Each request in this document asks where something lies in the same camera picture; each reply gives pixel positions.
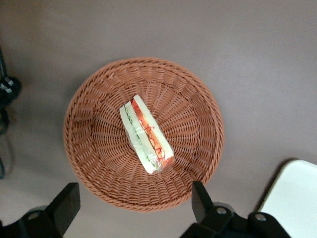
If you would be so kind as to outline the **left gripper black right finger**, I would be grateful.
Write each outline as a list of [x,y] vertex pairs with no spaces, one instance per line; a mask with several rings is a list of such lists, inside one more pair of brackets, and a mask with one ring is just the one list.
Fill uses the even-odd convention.
[[225,206],[217,206],[199,181],[192,183],[192,210],[196,218],[182,235],[182,238],[232,238],[229,230],[233,218],[232,211]]

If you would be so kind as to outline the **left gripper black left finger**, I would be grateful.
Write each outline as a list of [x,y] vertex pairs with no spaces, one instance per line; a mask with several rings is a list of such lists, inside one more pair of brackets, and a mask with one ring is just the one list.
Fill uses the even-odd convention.
[[69,183],[47,206],[29,210],[9,225],[0,225],[2,238],[62,238],[81,207],[78,183]]

